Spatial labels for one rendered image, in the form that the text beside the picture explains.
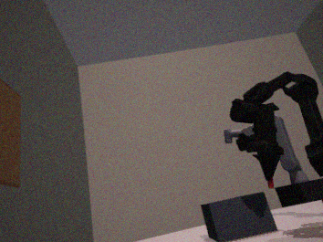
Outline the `dark red peg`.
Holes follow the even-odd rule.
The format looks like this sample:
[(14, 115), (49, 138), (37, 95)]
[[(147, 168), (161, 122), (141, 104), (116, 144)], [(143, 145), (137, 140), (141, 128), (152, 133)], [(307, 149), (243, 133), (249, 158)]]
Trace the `dark red peg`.
[(271, 180), (268, 181), (268, 188), (274, 188), (273, 175), (271, 177)]

